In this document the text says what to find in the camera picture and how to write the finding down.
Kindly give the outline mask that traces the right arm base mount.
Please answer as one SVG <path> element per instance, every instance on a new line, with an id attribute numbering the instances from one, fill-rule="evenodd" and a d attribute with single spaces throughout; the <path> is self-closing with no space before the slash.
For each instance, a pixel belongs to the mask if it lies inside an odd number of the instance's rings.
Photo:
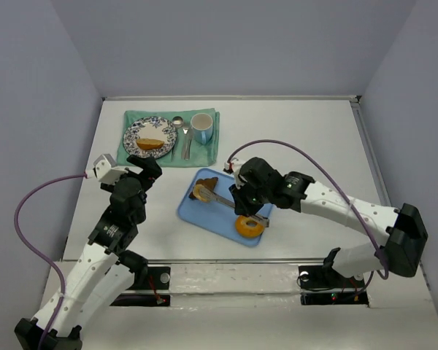
<path id="1" fill-rule="evenodd" d="M 369 305 L 364 279 L 346 278 L 332 268 L 340 250 L 332 249 L 321 265 L 299 268 L 296 283 L 302 291 L 303 306 Z"/>

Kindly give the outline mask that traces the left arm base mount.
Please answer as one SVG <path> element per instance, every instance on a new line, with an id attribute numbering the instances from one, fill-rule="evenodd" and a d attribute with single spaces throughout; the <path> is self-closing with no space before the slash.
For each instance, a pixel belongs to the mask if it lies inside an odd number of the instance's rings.
<path id="1" fill-rule="evenodd" d="M 146 273 L 136 273 L 134 283 L 111 303 L 115 307 L 169 307 L 171 268 L 149 266 Z"/>

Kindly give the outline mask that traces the sliced baguette bread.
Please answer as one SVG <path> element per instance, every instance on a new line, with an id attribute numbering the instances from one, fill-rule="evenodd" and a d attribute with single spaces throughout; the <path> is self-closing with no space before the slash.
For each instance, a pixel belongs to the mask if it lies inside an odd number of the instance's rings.
<path id="1" fill-rule="evenodd" d="M 164 146 L 164 142 L 158 139 L 137 139 L 136 144 L 138 148 L 144 151 L 160 149 Z"/>

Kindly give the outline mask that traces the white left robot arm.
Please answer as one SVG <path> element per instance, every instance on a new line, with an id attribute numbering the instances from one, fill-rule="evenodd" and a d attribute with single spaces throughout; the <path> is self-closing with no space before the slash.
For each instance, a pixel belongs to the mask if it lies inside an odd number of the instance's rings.
<path id="1" fill-rule="evenodd" d="M 139 173 L 117 166 L 109 154 L 96 159 L 80 176 L 96 179 L 110 193 L 109 205 L 88 236 L 83 251 L 68 275 L 23 235 L 19 215 L 14 214 L 19 239 L 58 275 L 60 287 L 30 319 L 21 319 L 15 335 L 23 349 L 81 349 L 82 331 L 95 315 L 109 306 L 137 278 L 146 277 L 147 260 L 128 246 L 146 220 L 147 191 L 162 175 L 154 157 L 130 155 L 127 161 Z"/>

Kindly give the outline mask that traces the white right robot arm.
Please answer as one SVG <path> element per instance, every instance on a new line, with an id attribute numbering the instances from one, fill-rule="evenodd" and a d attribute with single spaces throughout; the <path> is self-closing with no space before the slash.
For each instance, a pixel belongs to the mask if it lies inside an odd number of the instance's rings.
<path id="1" fill-rule="evenodd" d="M 225 162 L 224 171 L 234 177 L 229 191 L 238 215 L 251 217 L 270 203 L 328 219 L 368 237 L 366 244 L 332 249 L 323 261 L 324 271 L 345 278 L 372 271 L 406 278 L 417 273 L 428 240 L 417 207 L 405 203 L 398 209 L 343 195 L 306 174 L 291 171 L 282 175 L 259 157 L 247 161 L 233 158 Z"/>

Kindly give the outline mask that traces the metal tongs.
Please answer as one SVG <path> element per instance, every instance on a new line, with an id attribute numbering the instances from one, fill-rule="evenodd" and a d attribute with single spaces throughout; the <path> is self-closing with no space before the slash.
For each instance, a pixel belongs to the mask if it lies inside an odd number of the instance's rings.
<path id="1" fill-rule="evenodd" d="M 210 202 L 217 202 L 224 206 L 229 207 L 230 209 L 235 209 L 234 202 L 216 194 L 215 192 L 211 191 L 213 193 L 212 200 Z M 262 224 L 265 228 L 269 227 L 269 219 L 266 217 L 262 217 L 260 214 L 254 214 L 249 216 L 251 219 L 254 219 L 256 222 Z"/>

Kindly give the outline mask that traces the small round bun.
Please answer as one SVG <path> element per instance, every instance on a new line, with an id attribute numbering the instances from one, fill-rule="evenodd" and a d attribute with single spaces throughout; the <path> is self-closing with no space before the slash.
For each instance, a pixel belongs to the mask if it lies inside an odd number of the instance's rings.
<path id="1" fill-rule="evenodd" d="M 213 193 L 203 184 L 196 184 L 193 188 L 193 195 L 196 199 L 205 203 L 209 203 L 212 200 Z"/>

